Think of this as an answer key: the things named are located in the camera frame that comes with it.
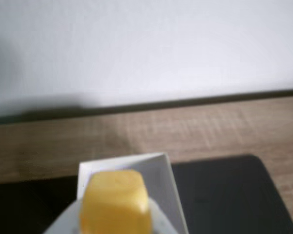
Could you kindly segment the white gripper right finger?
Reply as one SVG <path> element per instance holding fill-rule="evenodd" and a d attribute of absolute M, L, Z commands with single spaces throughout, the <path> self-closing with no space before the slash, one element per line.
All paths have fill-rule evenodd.
<path fill-rule="evenodd" d="M 157 202 L 151 197 L 148 200 L 152 221 L 152 234 L 178 234 Z"/>

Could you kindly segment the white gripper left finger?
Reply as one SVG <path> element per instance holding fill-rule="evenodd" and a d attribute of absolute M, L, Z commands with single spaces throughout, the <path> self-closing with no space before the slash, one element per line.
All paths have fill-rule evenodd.
<path fill-rule="evenodd" d="M 81 234 L 80 209 L 81 200 L 74 201 L 61 215 L 45 230 L 43 234 Z"/>

